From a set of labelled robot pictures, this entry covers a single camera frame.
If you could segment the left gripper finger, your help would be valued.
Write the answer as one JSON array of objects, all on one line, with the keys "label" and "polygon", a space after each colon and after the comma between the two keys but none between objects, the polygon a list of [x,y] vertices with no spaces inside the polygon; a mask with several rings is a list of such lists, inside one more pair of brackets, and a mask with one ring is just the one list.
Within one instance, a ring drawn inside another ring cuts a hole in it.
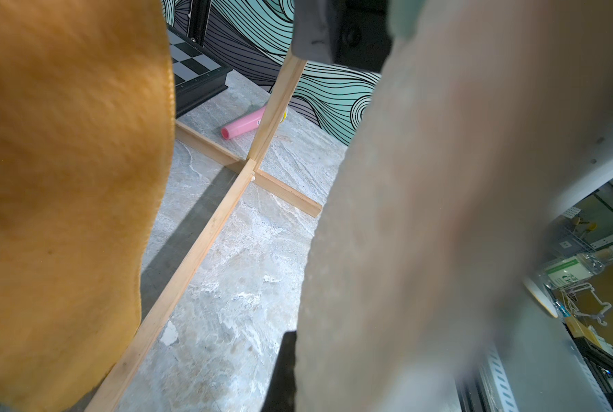
[{"label": "left gripper finger", "polygon": [[261,412],[295,412],[296,331],[287,331],[277,355],[270,385]]}]

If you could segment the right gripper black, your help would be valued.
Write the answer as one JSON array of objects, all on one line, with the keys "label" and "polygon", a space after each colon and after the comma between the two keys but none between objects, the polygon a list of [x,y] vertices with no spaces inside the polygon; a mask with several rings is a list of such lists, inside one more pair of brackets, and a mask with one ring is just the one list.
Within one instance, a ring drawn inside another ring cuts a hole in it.
[{"label": "right gripper black", "polygon": [[293,55],[374,73],[391,50],[385,0],[296,0]]}]

